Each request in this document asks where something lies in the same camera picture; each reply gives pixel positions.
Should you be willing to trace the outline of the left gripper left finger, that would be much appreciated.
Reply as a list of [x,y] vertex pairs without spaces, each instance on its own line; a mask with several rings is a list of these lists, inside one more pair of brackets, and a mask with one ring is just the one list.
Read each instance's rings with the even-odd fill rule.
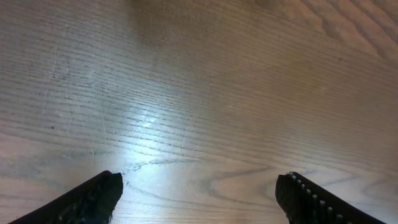
[[10,224],[109,224],[122,194],[122,174],[106,170]]

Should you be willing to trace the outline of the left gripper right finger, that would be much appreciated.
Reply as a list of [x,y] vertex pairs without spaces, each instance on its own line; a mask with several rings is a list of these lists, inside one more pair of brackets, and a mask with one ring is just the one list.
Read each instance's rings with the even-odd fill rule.
[[297,172],[278,176],[275,197],[290,224],[384,224]]

